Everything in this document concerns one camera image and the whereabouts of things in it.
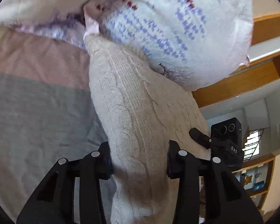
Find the wooden headboard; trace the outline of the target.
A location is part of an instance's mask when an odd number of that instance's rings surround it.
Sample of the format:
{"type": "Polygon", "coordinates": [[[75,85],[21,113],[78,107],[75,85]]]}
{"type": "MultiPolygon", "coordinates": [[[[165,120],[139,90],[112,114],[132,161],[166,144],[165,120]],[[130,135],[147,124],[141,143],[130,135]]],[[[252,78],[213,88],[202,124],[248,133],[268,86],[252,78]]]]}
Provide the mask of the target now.
{"type": "Polygon", "coordinates": [[[249,66],[193,92],[200,108],[231,99],[280,79],[280,13],[254,19],[249,66]]]}

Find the pink floral pillow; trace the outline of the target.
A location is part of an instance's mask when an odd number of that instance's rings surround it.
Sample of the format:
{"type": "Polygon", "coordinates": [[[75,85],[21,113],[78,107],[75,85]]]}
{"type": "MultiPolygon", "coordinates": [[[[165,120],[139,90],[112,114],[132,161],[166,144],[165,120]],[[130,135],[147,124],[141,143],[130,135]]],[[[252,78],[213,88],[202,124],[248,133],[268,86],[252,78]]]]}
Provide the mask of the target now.
{"type": "Polygon", "coordinates": [[[85,49],[83,7],[89,0],[0,0],[0,25],[85,49]]]}

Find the pastel patchwork bed quilt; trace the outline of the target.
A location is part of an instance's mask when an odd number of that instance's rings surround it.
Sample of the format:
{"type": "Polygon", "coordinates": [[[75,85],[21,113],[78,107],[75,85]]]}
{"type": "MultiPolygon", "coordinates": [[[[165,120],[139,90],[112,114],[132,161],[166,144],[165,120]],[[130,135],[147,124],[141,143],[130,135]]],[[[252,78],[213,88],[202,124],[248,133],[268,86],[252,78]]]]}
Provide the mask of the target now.
{"type": "MultiPolygon", "coordinates": [[[[89,55],[61,41],[0,26],[0,223],[24,205],[61,158],[108,142],[90,96],[89,55]]],[[[116,185],[100,180],[106,223],[116,185]]]]}

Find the wooden bookshelf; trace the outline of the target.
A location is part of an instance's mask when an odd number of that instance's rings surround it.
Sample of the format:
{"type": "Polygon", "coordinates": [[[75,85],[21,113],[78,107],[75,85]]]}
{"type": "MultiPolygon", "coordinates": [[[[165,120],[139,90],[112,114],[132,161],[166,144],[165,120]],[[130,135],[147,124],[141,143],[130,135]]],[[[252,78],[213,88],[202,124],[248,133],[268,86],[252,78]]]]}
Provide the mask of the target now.
{"type": "Polygon", "coordinates": [[[242,168],[233,171],[257,209],[261,211],[270,189],[274,172],[275,155],[272,153],[246,158],[242,168]]]}

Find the bright window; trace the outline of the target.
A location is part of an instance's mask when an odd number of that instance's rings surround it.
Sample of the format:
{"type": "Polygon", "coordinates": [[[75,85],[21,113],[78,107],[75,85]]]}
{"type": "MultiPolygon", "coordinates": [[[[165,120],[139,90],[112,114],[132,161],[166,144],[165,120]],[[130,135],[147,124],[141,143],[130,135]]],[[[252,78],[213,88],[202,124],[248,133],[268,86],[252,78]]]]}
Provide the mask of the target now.
{"type": "Polygon", "coordinates": [[[243,145],[244,161],[249,161],[269,154],[270,142],[270,128],[261,128],[250,131],[243,145]]]}

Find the beige cable-knit sweater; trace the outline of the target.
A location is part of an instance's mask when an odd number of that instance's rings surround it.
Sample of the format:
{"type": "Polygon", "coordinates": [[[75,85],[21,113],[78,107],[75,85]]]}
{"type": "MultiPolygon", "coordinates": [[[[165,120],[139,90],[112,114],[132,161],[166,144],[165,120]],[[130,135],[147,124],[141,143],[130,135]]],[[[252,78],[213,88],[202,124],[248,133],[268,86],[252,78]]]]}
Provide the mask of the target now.
{"type": "Polygon", "coordinates": [[[192,94],[153,71],[141,50],[100,35],[85,38],[89,87],[108,137],[116,192],[111,223],[171,223],[178,180],[167,177],[169,141],[202,159],[210,151],[189,130],[208,134],[192,94]]]}

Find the white blue-patterned pillow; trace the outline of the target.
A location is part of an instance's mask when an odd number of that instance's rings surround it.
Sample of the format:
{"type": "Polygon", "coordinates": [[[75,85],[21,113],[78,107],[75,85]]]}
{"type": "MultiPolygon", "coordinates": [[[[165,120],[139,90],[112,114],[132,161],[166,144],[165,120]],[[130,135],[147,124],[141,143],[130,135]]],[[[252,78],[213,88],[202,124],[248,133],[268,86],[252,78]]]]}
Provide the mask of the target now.
{"type": "Polygon", "coordinates": [[[190,91],[249,63],[251,0],[89,0],[83,10],[103,36],[142,49],[151,69],[190,91]]]}

